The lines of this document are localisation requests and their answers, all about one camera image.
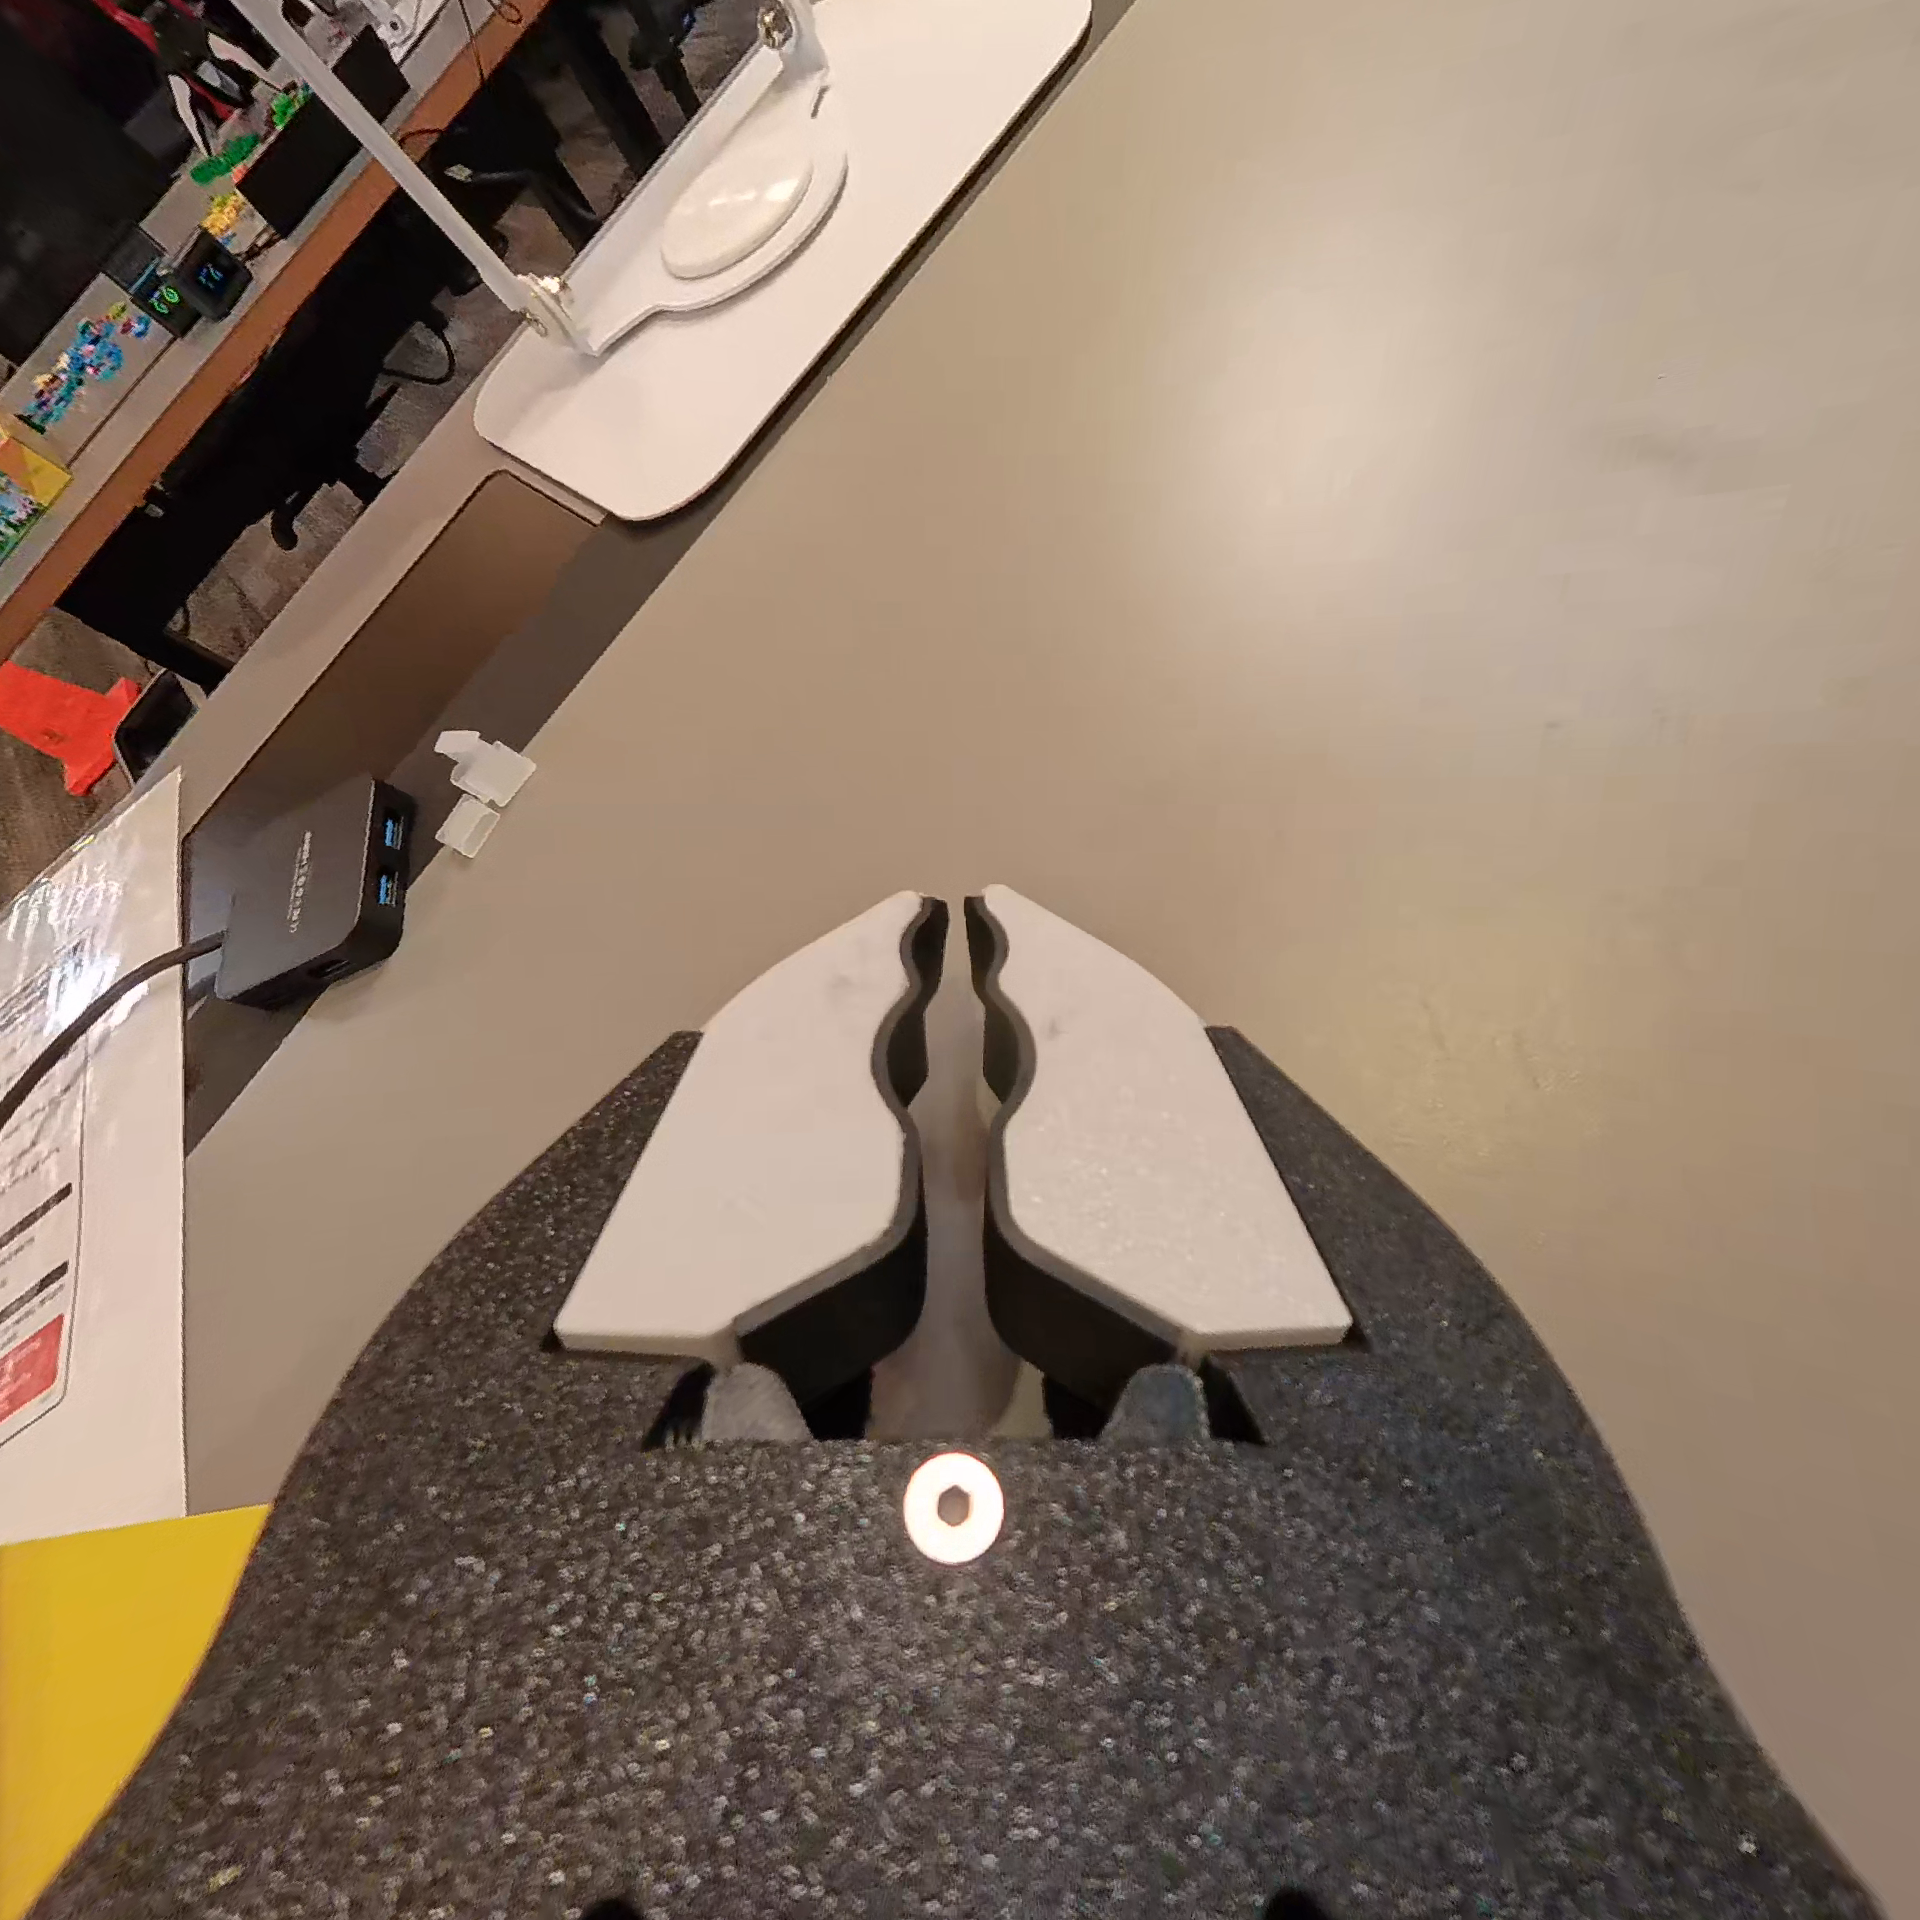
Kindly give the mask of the dark grey usb hub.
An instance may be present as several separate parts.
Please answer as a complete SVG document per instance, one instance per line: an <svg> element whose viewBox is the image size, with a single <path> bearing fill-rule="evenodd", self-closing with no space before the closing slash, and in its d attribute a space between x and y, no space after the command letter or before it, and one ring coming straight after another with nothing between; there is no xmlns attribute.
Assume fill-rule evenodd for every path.
<svg viewBox="0 0 1920 1920"><path fill-rule="evenodd" d="M394 780L347 773L267 824L182 833L190 997L285 1006L375 968L407 926L418 801Z"/></svg>

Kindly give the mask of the yellow plastic bin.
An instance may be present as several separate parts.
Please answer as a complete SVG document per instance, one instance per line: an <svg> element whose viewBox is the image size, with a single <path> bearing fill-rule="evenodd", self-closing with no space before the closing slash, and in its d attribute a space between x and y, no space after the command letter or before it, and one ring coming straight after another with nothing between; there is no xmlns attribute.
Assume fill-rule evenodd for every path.
<svg viewBox="0 0 1920 1920"><path fill-rule="evenodd" d="M0 1915L74 1852L197 1683L267 1501L0 1551Z"/></svg>

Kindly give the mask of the black box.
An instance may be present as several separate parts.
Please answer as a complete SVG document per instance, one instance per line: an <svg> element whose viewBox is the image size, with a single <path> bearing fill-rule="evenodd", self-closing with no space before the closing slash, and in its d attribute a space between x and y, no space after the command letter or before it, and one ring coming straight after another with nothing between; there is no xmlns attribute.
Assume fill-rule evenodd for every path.
<svg viewBox="0 0 1920 1920"><path fill-rule="evenodd" d="M350 29L347 40L337 40L324 50L324 63L380 126L389 126L389 112L413 94L380 29Z"/></svg>
<svg viewBox="0 0 1920 1920"><path fill-rule="evenodd" d="M294 237L357 152L357 133L319 95L304 95L294 117L257 144L241 193L276 237Z"/></svg>

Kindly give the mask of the colourful toy box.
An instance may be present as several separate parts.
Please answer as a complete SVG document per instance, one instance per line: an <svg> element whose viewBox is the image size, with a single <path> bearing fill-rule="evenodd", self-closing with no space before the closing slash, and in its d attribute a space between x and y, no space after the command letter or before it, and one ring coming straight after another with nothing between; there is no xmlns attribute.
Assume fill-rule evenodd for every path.
<svg viewBox="0 0 1920 1920"><path fill-rule="evenodd" d="M58 503L73 474L32 440L0 430L0 558L10 558L29 533Z"/></svg>

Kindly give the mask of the desk lamp with wooden rim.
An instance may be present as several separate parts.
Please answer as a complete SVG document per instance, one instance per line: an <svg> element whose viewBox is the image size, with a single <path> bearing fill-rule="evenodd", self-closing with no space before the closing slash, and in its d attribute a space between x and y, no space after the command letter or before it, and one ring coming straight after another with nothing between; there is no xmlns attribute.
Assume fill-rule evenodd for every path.
<svg viewBox="0 0 1920 1920"><path fill-rule="evenodd" d="M571 272L524 275L280 3L246 14L519 321L477 433L611 522L661 522L734 474L1091 40L1086 0L760 3L755 56Z"/></svg>

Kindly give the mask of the laminated paper sheet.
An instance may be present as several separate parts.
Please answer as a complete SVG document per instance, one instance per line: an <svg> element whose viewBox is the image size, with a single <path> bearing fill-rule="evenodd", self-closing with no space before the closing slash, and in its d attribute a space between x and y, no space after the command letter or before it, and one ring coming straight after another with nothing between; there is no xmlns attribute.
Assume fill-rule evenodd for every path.
<svg viewBox="0 0 1920 1920"><path fill-rule="evenodd" d="M178 1283L182 1201L178 773L5 906L0 1436L51 1418L116 1306Z"/></svg>

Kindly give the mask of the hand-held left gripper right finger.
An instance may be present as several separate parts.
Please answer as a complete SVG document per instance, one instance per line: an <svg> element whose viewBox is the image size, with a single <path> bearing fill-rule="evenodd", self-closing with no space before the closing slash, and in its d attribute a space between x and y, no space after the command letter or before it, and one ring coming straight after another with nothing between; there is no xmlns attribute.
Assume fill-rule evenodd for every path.
<svg viewBox="0 0 1920 1920"><path fill-rule="evenodd" d="M1144 1365L1344 1346L1354 1311L1197 1006L1009 881L968 899L968 946L997 1341L1091 1409Z"/></svg>

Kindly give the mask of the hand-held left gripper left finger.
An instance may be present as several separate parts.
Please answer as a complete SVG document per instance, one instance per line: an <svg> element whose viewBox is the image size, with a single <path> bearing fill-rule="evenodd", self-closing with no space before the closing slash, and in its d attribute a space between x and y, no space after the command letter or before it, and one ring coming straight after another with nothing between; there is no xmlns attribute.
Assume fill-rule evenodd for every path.
<svg viewBox="0 0 1920 1920"><path fill-rule="evenodd" d="M912 1341L942 955L947 906L898 888L713 1014L555 1315L571 1354L755 1363L827 1403Z"/></svg>

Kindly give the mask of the colourful toy blocks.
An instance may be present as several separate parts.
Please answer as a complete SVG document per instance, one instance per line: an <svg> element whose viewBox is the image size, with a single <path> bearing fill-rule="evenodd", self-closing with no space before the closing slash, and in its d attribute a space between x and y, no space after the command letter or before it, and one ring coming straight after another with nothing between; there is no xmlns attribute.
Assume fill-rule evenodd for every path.
<svg viewBox="0 0 1920 1920"><path fill-rule="evenodd" d="M94 389L129 376L129 346L153 336L153 321L126 300L105 315L82 315L64 346L29 376L29 382L5 399L32 433L56 433Z"/></svg>

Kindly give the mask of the orange plastic stand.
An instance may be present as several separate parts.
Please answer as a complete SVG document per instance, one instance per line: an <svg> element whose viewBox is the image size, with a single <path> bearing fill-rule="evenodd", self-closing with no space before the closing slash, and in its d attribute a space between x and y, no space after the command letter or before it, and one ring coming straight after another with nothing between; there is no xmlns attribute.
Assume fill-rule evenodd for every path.
<svg viewBox="0 0 1920 1920"><path fill-rule="evenodd" d="M109 695L56 670L0 662L0 732L58 759L73 795L88 795L116 772L116 732L139 701L139 684L116 677Z"/></svg>

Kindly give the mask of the wooden desk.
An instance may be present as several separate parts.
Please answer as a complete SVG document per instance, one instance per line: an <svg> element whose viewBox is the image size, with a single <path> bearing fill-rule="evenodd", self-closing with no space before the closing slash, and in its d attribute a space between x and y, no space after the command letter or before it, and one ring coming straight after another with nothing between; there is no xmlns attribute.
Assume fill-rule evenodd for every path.
<svg viewBox="0 0 1920 1920"><path fill-rule="evenodd" d="M515 56L515 41L550 14L550 0L511 3L447 3L423 41L407 56L413 94L394 108L394 143L423 152L477 88ZM0 658L40 628L58 592L97 558L144 487L178 462L208 419L257 376L294 315L316 300L324 272L394 193L375 156L357 156L319 203L280 237L246 302L222 325L164 346L155 368L82 449L73 487L0 565Z"/></svg>

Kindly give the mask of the green toy blocks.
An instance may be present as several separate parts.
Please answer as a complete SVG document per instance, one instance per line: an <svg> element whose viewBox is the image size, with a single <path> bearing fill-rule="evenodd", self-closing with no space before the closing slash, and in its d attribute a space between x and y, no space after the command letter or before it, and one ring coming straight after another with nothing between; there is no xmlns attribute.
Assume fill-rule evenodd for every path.
<svg viewBox="0 0 1920 1920"><path fill-rule="evenodd" d="M208 129L208 152L190 156L190 181L203 191L222 191L227 181L241 184L252 174L257 156L267 156L267 144L280 133L280 126L294 126L308 104L308 88L294 80L280 94L271 94L257 108L227 112L222 126Z"/></svg>

